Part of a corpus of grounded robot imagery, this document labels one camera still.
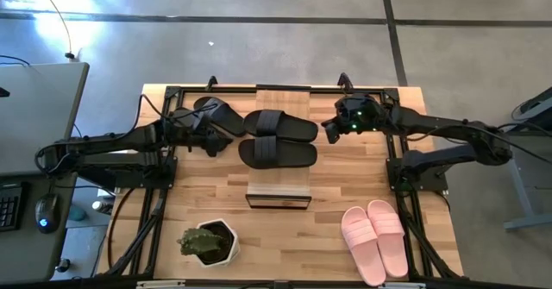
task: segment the white cable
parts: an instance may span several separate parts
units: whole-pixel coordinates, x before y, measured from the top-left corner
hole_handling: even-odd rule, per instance
[[[60,11],[58,10],[58,7],[55,5],[55,3],[50,0],[50,3],[53,5],[53,8],[56,12],[58,12],[58,15],[60,16],[61,22],[63,22],[63,27],[65,27],[67,32],[67,40],[69,41],[69,53],[72,53],[72,45],[71,45],[71,35],[69,35],[69,29],[67,28],[66,21],[63,19],[63,16],[61,15]]]

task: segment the wooden tabletop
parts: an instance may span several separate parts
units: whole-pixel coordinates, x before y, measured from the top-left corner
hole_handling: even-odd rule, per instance
[[[144,85],[143,93],[158,109],[163,104],[167,85]],[[401,105],[426,113],[422,91],[418,87],[399,87]],[[206,94],[186,94],[184,106],[191,108]],[[240,115],[255,110],[255,94],[222,94]],[[310,95],[310,119],[320,122],[335,116],[334,102],[341,95]],[[153,110],[142,103],[139,125],[156,120]],[[395,206],[389,191],[385,160],[385,137],[379,132],[342,135],[330,145],[322,127],[313,142],[318,150],[317,163],[310,168],[312,202],[308,210],[252,210],[245,199],[249,167],[238,154],[241,139],[235,139],[216,158],[204,150],[177,148],[179,169],[169,191],[154,272],[156,279],[214,280],[352,280],[360,281],[354,261],[340,231],[345,210],[367,207],[374,199]],[[428,138],[411,142],[411,149],[433,150]],[[448,265],[462,274],[455,233],[447,205],[433,192],[419,192],[426,235]],[[144,190],[135,190],[121,209],[112,236],[116,261],[135,238]],[[121,195],[117,197],[116,206]],[[227,267],[202,268],[190,256],[180,254],[177,240],[198,223],[223,218],[238,236],[241,252]],[[142,252],[144,267],[149,249],[148,238]],[[98,272],[107,270],[103,247]],[[419,247],[413,243],[417,270],[421,273]]]

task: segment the computer mouse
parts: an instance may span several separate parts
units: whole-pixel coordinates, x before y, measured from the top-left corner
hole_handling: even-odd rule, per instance
[[[60,226],[59,199],[58,194],[48,193],[36,202],[34,217],[41,233],[52,233]]]

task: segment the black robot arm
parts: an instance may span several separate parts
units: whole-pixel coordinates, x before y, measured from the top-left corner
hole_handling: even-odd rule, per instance
[[[336,143],[341,134],[364,131],[401,136],[426,134],[466,142],[465,145],[428,153],[408,151],[399,163],[392,163],[393,170],[399,173],[390,173],[390,180],[403,177],[413,183],[420,181],[421,174],[431,168],[469,161],[497,166],[511,158],[511,150],[505,142],[507,138],[500,129],[477,121],[423,116],[398,104],[380,104],[364,94],[341,98],[336,102],[336,116],[322,125],[330,143]]]
[[[232,139],[213,128],[205,117],[177,109],[171,117],[162,117],[126,134],[57,141],[41,149],[35,162],[48,176],[77,172],[81,177],[109,188],[170,185],[172,182],[169,181],[156,182],[164,179],[163,175],[170,175],[166,171],[174,170],[176,165],[175,159],[163,156],[162,148],[200,147],[214,157],[231,142]],[[123,150],[136,153],[114,153]]]

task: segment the cactus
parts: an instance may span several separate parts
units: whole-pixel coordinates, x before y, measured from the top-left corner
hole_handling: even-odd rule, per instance
[[[221,236],[213,234],[208,229],[188,229],[184,232],[179,243],[180,253],[183,255],[204,254],[212,250],[220,250],[219,242],[224,240]]]

